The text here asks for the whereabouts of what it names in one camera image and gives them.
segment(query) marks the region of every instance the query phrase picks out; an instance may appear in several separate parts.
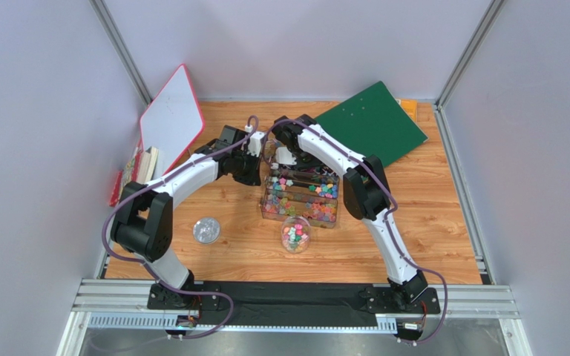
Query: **black mounting plate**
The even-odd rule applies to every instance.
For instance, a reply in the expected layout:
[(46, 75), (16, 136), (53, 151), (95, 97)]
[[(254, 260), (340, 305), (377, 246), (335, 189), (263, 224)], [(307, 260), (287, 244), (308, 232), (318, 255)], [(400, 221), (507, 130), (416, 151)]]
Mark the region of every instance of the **black mounting plate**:
[[(216, 284), (195, 284), (191, 286), (191, 291), (220, 291)], [(184, 296), (154, 283), (149, 291), (147, 309), (150, 310), (182, 310), (187, 309), (193, 301), (193, 296)], [(219, 307), (219, 297), (201, 297), (202, 310), (217, 310)]]
[(369, 313), (388, 314), (423, 314), (421, 302), (425, 303), (428, 314), (440, 314), (441, 306), (439, 297), (434, 288), (426, 288), (423, 293), (409, 304), (407, 308), (401, 310), (393, 295), (396, 294), (391, 287), (367, 287), (364, 296), (367, 298), (367, 310)]

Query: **white wall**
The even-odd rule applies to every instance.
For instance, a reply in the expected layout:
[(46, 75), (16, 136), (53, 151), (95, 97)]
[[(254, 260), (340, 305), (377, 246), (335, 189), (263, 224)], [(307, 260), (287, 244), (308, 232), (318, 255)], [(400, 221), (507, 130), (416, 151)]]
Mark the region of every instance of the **white wall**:
[(201, 98), (436, 98), (489, 0), (106, 0), (155, 95), (185, 62)]
[(88, 1), (0, 1), (0, 355), (54, 355), (143, 109)]
[(534, 354), (570, 355), (570, 2), (508, 1), (445, 113)]

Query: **cable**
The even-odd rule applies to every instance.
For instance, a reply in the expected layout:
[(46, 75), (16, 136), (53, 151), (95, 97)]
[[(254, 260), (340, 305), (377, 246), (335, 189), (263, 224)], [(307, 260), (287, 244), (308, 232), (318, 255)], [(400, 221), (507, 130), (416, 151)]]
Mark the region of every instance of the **cable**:
[(104, 348), (101, 348), (101, 347), (94, 345), (94, 342), (92, 342), (92, 339), (88, 340), (88, 345), (92, 349), (97, 350), (98, 352), (104, 352), (104, 353), (108, 353), (108, 354), (118, 354), (120, 352), (127, 352), (127, 351), (131, 351), (131, 350), (139, 349), (143, 346), (151, 345), (152, 343), (157, 343), (158, 341), (162, 341), (162, 340), (169, 340), (169, 335), (158, 337), (156, 339), (151, 339), (149, 341), (145, 341), (145, 342), (139, 343), (137, 345), (125, 347), (124, 349), (104, 349)]
[(155, 278), (155, 280), (163, 285), (165, 288), (174, 291), (175, 293), (178, 294), (185, 294), (185, 295), (194, 295), (196, 297), (202, 296), (202, 295), (216, 295), (218, 297), (222, 297), (225, 298), (226, 300), (228, 300), (228, 303), (230, 303), (230, 309), (228, 310), (228, 314), (226, 315), (226, 317), (223, 319), (223, 321), (219, 324), (217, 324), (216, 326), (214, 326), (212, 329), (202, 332), (201, 334), (197, 334), (197, 335), (186, 335), (185, 337), (183, 337), (183, 339), (186, 340), (191, 340), (191, 339), (199, 339), (200, 337), (205, 337), (208, 336), (214, 332), (216, 332), (218, 329), (220, 329), (222, 326), (226, 325), (226, 323), (228, 323), (228, 320), (230, 320), (230, 317), (232, 316), (232, 311), (235, 309), (235, 302), (232, 301), (232, 298), (225, 294), (225, 293), (221, 293), (218, 291), (184, 291), (182, 289), (179, 288), (175, 288), (171, 285), (169, 285), (167, 282), (163, 281), (160, 279), (160, 277), (155, 274), (155, 272), (153, 270), (151, 270), (151, 268), (149, 268), (148, 265), (144, 265), (146, 270)]
[(395, 249), (397, 250), (397, 252), (399, 253), (399, 256), (406, 261), (407, 264), (409, 264), (410, 266), (412, 266), (413, 268), (416, 269), (420, 269), (423, 272), (427, 272), (427, 273), (431, 273), (434, 274), (435, 276), (437, 276), (443, 285), (443, 294), (445, 296), (445, 299), (443, 300), (443, 310), (441, 313), (441, 319), (439, 320), (439, 324), (436, 325), (436, 328), (434, 329), (434, 331), (432, 332), (432, 334), (428, 335), (425, 339), (423, 340), (419, 340), (416, 342), (408, 342), (406, 340), (403, 340), (406, 344), (408, 345), (419, 345), (422, 343), (426, 343), (429, 340), (431, 340), (433, 337), (435, 337), (438, 333), (439, 330), (441, 329), (441, 327), (443, 326), (443, 321), (445, 320), (445, 315), (448, 312), (448, 283), (445, 281), (445, 278), (443, 277), (442, 274), (440, 274), (437, 271), (433, 271), (429, 268), (423, 268), (419, 265), (417, 265), (416, 263), (414, 263), (410, 258), (407, 258), (406, 255), (404, 254), (404, 252), (402, 251), (402, 249), (399, 247), (399, 244), (397, 243), (397, 239), (395, 238), (395, 234), (393, 234), (393, 229), (390, 227), (390, 223), (388, 220), (388, 215), (392, 214), (394, 211), (397, 210), (398, 206), (397, 206), (397, 201), (395, 200), (395, 198), (393, 197), (393, 195), (390, 193), (390, 191), (388, 189), (386, 189), (386, 187), (384, 186), (384, 184), (381, 183), (381, 181), (379, 180), (379, 178), (373, 173), (373, 171), (368, 168), (367, 165), (365, 165), (361, 160), (350, 156), (345, 150), (343, 150), (342, 148), (340, 148), (340, 146), (338, 146), (337, 144), (335, 144), (334, 142), (328, 140), (325, 136), (320, 135), (319, 132), (317, 132), (316, 130), (314, 130), (313, 128), (311, 128), (308, 125), (305, 125), (303, 122), (300, 121), (296, 121), (296, 120), (282, 120), (279, 122), (275, 122), (274, 125), (272, 125), (271, 128), (268, 129), (268, 131), (265, 133), (265, 137), (263, 138), (262, 142), (261, 142), (261, 152), (263, 152), (263, 147), (265, 146), (265, 143), (267, 142), (267, 137), (268, 135), (272, 132), (272, 130), (274, 130), (275, 127), (279, 126), (279, 125), (283, 125), (286, 123), (293, 123), (299, 126), (302, 126), (303, 128), (307, 129), (309, 132), (311, 132), (312, 134), (315, 134), (316, 136), (320, 137), (322, 140), (324, 140), (327, 144), (329, 144), (331, 147), (333, 147), (334, 149), (337, 150), (337, 152), (340, 152), (341, 154), (343, 154), (347, 159), (350, 159), (352, 161), (354, 161), (355, 163), (357, 163), (358, 165), (360, 165), (368, 174), (371, 178), (373, 178), (373, 180), (375, 181), (375, 183), (377, 184), (377, 186), (381, 189), (382, 192), (384, 192), (384, 194), (386, 195), (386, 197), (388, 197), (388, 199), (390, 200), (390, 202), (392, 203), (392, 207), (390, 209), (388, 209), (388, 211), (386, 212), (386, 214), (384, 214), (384, 222), (386, 224), (386, 227), (388, 229), (388, 232), (390, 233), (390, 239), (393, 241), (393, 245), (395, 246)]
[[(259, 124), (259, 120), (258, 117), (256, 117), (255, 115), (252, 115), (248, 118), (248, 125), (250, 125), (250, 122), (254, 120), (254, 125), (252, 126), (252, 132), (248, 133), (248, 135), (246, 137), (244, 137), (241, 141), (236, 142), (233, 145), (230, 145), (226, 148), (223, 148), (219, 151), (213, 152), (211, 154), (207, 154), (205, 156), (202, 156), (198, 159), (196, 159), (195, 161), (193, 161), (193, 165), (199, 164), (200, 162), (203, 162), (207, 159), (212, 158), (213, 156), (217, 156), (221, 153), (224, 152), (229, 152), (232, 151), (234, 149), (236, 149), (237, 147), (243, 145), (244, 143), (248, 142), (248, 140), (250, 140), (250, 137), (257, 131), (258, 128), (258, 124)], [(118, 210), (120, 210), (123, 206), (125, 206), (126, 204), (128, 204), (130, 201), (134, 200), (136, 197), (151, 191), (155, 188), (158, 188), (162, 185), (165, 185), (167, 181), (177, 177), (179, 174), (182, 174), (182, 172), (184, 172), (186, 169), (192, 167), (193, 165), (182, 165), (179, 168), (176, 168), (174, 171), (172, 171), (170, 174), (168, 174), (167, 177), (164, 177), (162, 180), (147, 185), (146, 187), (144, 187), (143, 189), (139, 190), (138, 192), (126, 197), (123, 201), (119, 202), (114, 209), (111, 211), (111, 213), (107, 216), (107, 218), (105, 219), (104, 223), (102, 224), (102, 233), (101, 233), (101, 241), (103, 244), (103, 247), (105, 247), (105, 250), (107, 250), (107, 252), (114, 258), (117, 258), (118, 260), (123, 260), (123, 261), (128, 261), (128, 262), (138, 262), (138, 263), (142, 263), (145, 268), (147, 269), (147, 271), (154, 277), (155, 280), (157, 280), (158, 283), (162, 284), (163, 286), (165, 286), (167, 289), (170, 289), (178, 294), (185, 294), (185, 295), (193, 295), (193, 296), (202, 296), (202, 295), (215, 295), (218, 297), (223, 297), (226, 298), (229, 302), (230, 302), (230, 310), (228, 311), (228, 314), (226, 315), (226, 317), (223, 319), (223, 321), (219, 324), (217, 324), (215, 327), (213, 327), (212, 329), (208, 330), (207, 332), (203, 332), (201, 334), (197, 334), (197, 335), (189, 335), (184, 337), (184, 339), (197, 339), (199, 337), (204, 337), (207, 335), (212, 334), (213, 332), (217, 331), (219, 328), (221, 328), (225, 323), (228, 322), (228, 320), (230, 319), (230, 317), (232, 316), (232, 311), (235, 308), (235, 303), (232, 301), (232, 298), (224, 293), (220, 293), (217, 291), (183, 291), (179, 288), (175, 288), (173, 286), (170, 286), (168, 283), (166, 283), (165, 281), (161, 280), (159, 276), (157, 276), (145, 263), (145, 261), (142, 261), (140, 259), (137, 258), (132, 258), (132, 257), (126, 257), (126, 256), (122, 256), (118, 253), (116, 253), (114, 250), (111, 249), (111, 247), (109, 246), (108, 243), (108, 228), (109, 228), (109, 223), (111, 222), (112, 218), (114, 218), (114, 216), (116, 216), (116, 213), (118, 212)]]
[(423, 308), (423, 318), (421, 319), (421, 328), (425, 330), (425, 318), (428, 316), (428, 307), (425, 305), (423, 300), (421, 301), (421, 307)]
[[(222, 154), (222, 153), (224, 153), (224, 152), (232, 151), (232, 150), (234, 150), (235, 148), (241, 146), (243, 143), (247, 142), (247, 141), (250, 139), (250, 137), (256, 132), (256, 130), (257, 130), (257, 128), (258, 128), (258, 118), (257, 118), (255, 115), (252, 115), (252, 116), (250, 116), (250, 117), (248, 118), (248, 123), (250, 123), (250, 120), (251, 120), (251, 119), (254, 119), (256, 125), (254, 125), (254, 126), (252, 127), (252, 132), (250, 132), (250, 133), (249, 133), (246, 137), (244, 137), (241, 141), (236, 142), (235, 144), (230, 145), (230, 146), (228, 146), (228, 147), (226, 147), (226, 148), (223, 148), (223, 149), (221, 149), (221, 150), (219, 150), (219, 151), (216, 151), (216, 152), (213, 152), (213, 153), (211, 153), (211, 154), (207, 154), (207, 155), (205, 155), (205, 156), (202, 156), (202, 157), (196, 159), (195, 161), (193, 161), (193, 165), (196, 165), (196, 164), (198, 164), (198, 163), (200, 163), (200, 162), (202, 162), (202, 161), (205, 161), (205, 160), (207, 160), (207, 159), (209, 159), (209, 158), (212, 158), (212, 157), (214, 157), (214, 156), (217, 156), (218, 154)], [(111, 247), (109, 246), (109, 242), (108, 242), (108, 238), (109, 238), (109, 236), (108, 236), (108, 233), (109, 233), (108, 228), (109, 228), (109, 223), (111, 222), (111, 219), (112, 219), (114, 216), (116, 216), (116, 213), (118, 212), (118, 210), (120, 210), (123, 206), (127, 205), (127, 203), (129, 203), (130, 201), (134, 200), (136, 197), (138, 197), (138, 196), (140, 196), (140, 195), (142, 195), (142, 194), (144, 194), (144, 193), (146, 193), (146, 192), (148, 192), (148, 191), (152, 191), (152, 190), (154, 190), (155, 188), (158, 188), (158, 187), (160, 187), (160, 186), (162, 186), (162, 185), (165, 185), (165, 184), (166, 184), (166, 181), (171, 180), (171, 179), (177, 177), (177, 175), (181, 174), (182, 172), (184, 172), (186, 169), (192, 167), (193, 165), (184, 164), (184, 165), (180, 166), (179, 168), (176, 168), (174, 171), (172, 171), (170, 174), (168, 174), (168, 177), (166, 177), (166, 178), (164, 178), (164, 179), (162, 179), (162, 180), (160, 180), (160, 181), (158, 181), (158, 182), (156, 182), (156, 183), (147, 185), (147, 186), (144, 187), (143, 189), (141, 189), (141, 190), (137, 191), (136, 193), (134, 193), (134, 194), (132, 194), (132, 195), (126, 197), (123, 201), (119, 202), (119, 203), (114, 207), (114, 209), (111, 211), (111, 213), (109, 213), (109, 215), (107, 216), (107, 218), (106, 218), (105, 221), (103, 222), (103, 224), (102, 224), (102, 230), (101, 230), (101, 231), (102, 231), (102, 239), (101, 239), (101, 241), (102, 241), (103, 247), (105, 247), (105, 250), (107, 250), (107, 252), (108, 252), (112, 257), (114, 257), (114, 258), (116, 258), (116, 259), (118, 259), (118, 260), (122, 260), (122, 261), (143, 263), (142, 260), (139, 260), (139, 259), (133, 258), (133, 257), (122, 256), (122, 255), (116, 253), (114, 250), (111, 249)]]

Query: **aluminum frame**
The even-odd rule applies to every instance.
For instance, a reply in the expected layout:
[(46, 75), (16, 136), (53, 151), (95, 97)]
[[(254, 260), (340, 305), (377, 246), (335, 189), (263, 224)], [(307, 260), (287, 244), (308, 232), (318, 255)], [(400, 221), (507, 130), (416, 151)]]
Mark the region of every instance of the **aluminum frame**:
[(493, 25), (496, 21), (496, 18), (500, 14), (500, 10), (506, 1), (507, 0), (491, 0), (491, 3), (487, 7), (485, 14), (482, 16), (482, 19), (480, 19), (480, 22), (476, 27), (476, 30), (474, 31), (474, 34), (472, 35), (467, 47), (463, 51), (459, 62), (456, 63), (456, 67), (454, 67), (454, 70), (452, 70), (450, 78), (445, 83), (441, 95), (439, 95), (439, 98), (436, 100), (436, 106), (444, 107), (448, 103), (452, 96), (452, 93), (454, 92), (454, 88), (456, 88), (456, 85), (459, 83), (462, 74), (470, 64), (472, 58), (474, 57), (474, 54), (482, 44), (482, 41), (487, 36), (487, 33), (491, 29), (491, 25)]
[(134, 62), (134, 59), (131, 57), (129, 50), (127, 49), (127, 45), (118, 31), (116, 22), (114, 22), (114, 19), (111, 17), (105, 0), (90, 0), (90, 4), (92, 5), (94, 12), (96, 12), (103, 28), (105, 28), (107, 37), (114, 46), (118, 57), (120, 57), (122, 65), (125, 66), (129, 78), (131, 78), (131, 81), (134, 83), (134, 87), (136, 87), (136, 91), (138, 92), (140, 99), (145, 103), (145, 105), (151, 104), (153, 96), (151, 96), (151, 92), (149, 92), (145, 80), (136, 66), (136, 62)]
[(480, 224), (476, 218), (474, 204), (472, 203), (467, 182), (465, 181), (465, 175), (463, 174), (461, 165), (459, 164), (459, 157), (455, 149), (456, 146), (454, 145), (453, 138), (448, 130), (448, 120), (445, 116), (445, 111), (440, 106), (434, 106), (433, 109), (436, 124), (439, 126), (439, 134), (441, 135), (441, 141), (443, 142), (445, 156), (448, 158), (448, 165), (452, 173), (452, 181), (454, 182), (456, 195), (459, 197), (459, 203), (461, 205), (463, 218), (465, 219), (465, 225), (468, 228), (468, 235), (470, 237), (472, 248), (474, 249), (474, 256), (476, 256), (476, 264), (478, 265), (479, 273), (482, 275), (486, 274), (490, 281), (494, 281), (494, 275), (491, 274), (488, 252), (483, 247), (485, 244), (483, 242), (484, 240), (482, 238)]
[[(149, 289), (153, 280), (83, 280), (76, 294), (58, 355), (77, 355), (88, 328), (101, 329), (176, 329), (174, 321), (187, 310), (148, 310)], [(437, 289), (443, 295), (441, 285)], [(279, 327), (224, 326), (221, 332), (312, 332), (312, 333), (396, 333), (396, 318), (421, 317), (420, 314), (376, 314), (377, 326), (356, 327)], [(439, 315), (428, 315), (439, 319)], [(508, 286), (448, 286), (449, 319), (498, 319), (507, 339), (510, 355), (530, 355), (513, 294)], [(207, 330), (200, 325), (194, 330)]]

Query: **green clipboard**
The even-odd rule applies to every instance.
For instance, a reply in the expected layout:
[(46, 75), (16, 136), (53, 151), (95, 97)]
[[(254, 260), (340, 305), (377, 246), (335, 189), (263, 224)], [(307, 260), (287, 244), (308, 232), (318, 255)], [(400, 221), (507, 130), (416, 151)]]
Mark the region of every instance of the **green clipboard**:
[(428, 140), (428, 136), (377, 82), (316, 117), (318, 124), (342, 145), (379, 157), (384, 167)]

